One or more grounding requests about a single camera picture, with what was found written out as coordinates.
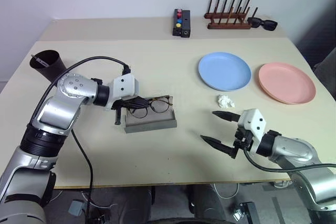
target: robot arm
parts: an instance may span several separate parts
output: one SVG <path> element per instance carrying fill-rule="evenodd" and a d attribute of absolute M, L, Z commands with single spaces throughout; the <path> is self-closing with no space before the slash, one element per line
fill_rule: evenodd
<path fill-rule="evenodd" d="M 244 150 L 248 160 L 259 169 L 287 172 L 313 223 L 336 223 L 336 175 L 326 167 L 295 170 L 297 167 L 321 164 L 311 144 L 298 138 L 283 137 L 275 131 L 264 134 L 266 121 L 257 109 L 245 110 L 242 115 L 224 111 L 214 111 L 213 114 L 238 123 L 234 147 L 208 136 L 201 136 L 203 140 L 232 158 L 236 157 L 239 149 Z M 261 167 L 255 164 L 248 152 L 268 157 L 282 169 Z"/>
<path fill-rule="evenodd" d="M 27 125 L 20 146 L 12 155 L 0 179 L 0 222 L 46 223 L 42 207 L 51 198 L 59 150 L 69 135 L 80 107 L 95 104 L 105 110 L 121 107 L 143 108 L 139 85 L 130 73 L 115 78 L 108 86 L 79 74 L 67 73 L 57 84 L 56 94 L 47 99 Z"/>

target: pen holder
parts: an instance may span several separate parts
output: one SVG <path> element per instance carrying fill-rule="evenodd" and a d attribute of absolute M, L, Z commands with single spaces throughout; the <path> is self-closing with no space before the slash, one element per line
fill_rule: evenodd
<path fill-rule="evenodd" d="M 45 67 L 35 58 L 41 59 L 49 66 Z M 35 55 L 35 58 L 32 58 L 29 62 L 29 65 L 47 78 L 50 82 L 53 82 L 56 77 L 61 74 L 67 68 L 64 66 L 62 59 L 59 56 L 59 53 L 54 50 L 45 50 L 39 52 Z"/>

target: eyeglass lens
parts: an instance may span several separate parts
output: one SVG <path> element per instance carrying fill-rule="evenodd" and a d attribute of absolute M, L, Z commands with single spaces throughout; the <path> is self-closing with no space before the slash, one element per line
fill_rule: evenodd
<path fill-rule="evenodd" d="M 151 102 L 151 108 L 156 113 L 163 113 L 169 109 L 169 99 L 159 98 Z"/>
<path fill-rule="evenodd" d="M 264 21 L 264 29 L 268 31 L 274 31 L 277 27 L 278 23 L 273 20 L 265 20 Z"/>
<path fill-rule="evenodd" d="M 249 24 L 252 24 L 252 28 L 259 27 L 262 22 L 260 18 L 248 18 L 247 21 Z"/>
<path fill-rule="evenodd" d="M 136 117 L 136 118 L 144 118 L 147 116 L 147 108 L 143 108 L 143 109 L 130 109 L 131 114 Z"/>

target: blue plate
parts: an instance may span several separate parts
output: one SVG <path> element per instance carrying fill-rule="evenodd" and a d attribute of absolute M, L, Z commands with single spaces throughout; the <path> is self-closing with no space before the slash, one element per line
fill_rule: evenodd
<path fill-rule="evenodd" d="M 213 52 L 198 64 L 203 81 L 213 89 L 233 91 L 248 85 L 251 70 L 246 62 L 228 52 Z"/>

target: wooden rack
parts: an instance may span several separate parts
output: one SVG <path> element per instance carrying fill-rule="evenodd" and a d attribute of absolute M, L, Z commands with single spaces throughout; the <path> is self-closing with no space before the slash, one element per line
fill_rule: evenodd
<path fill-rule="evenodd" d="M 210 0 L 208 11 L 206 14 L 204 14 L 204 18 L 211 20 L 211 22 L 208 24 L 208 29 L 250 29 L 251 28 L 252 25 L 245 22 L 246 16 L 248 12 L 250 11 L 250 7 L 248 7 L 250 0 L 247 0 L 243 11 L 241 7 L 243 0 L 239 1 L 239 4 L 238 6 L 236 6 L 236 8 L 234 7 L 235 0 L 232 0 L 228 13 L 225 12 L 227 0 L 225 0 L 223 3 L 222 11 L 219 13 L 217 12 L 220 1 L 221 0 L 217 0 L 217 4 L 215 6 L 214 12 L 211 13 L 210 9 L 211 9 L 212 0 Z M 252 17 L 254 17 L 257 10 L 258 10 L 258 7 L 256 7 Z"/>

